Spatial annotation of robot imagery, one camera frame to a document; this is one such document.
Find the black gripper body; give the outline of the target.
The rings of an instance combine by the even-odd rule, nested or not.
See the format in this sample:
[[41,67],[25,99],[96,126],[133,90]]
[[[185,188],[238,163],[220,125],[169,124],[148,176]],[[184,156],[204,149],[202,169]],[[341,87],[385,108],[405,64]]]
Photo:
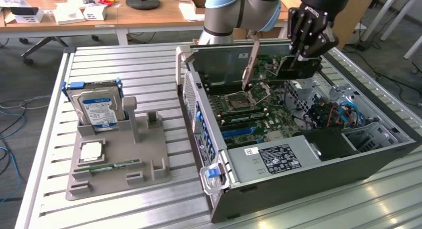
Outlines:
[[349,0],[301,0],[301,8],[310,11],[315,17],[325,15],[327,21],[334,22],[347,2]]

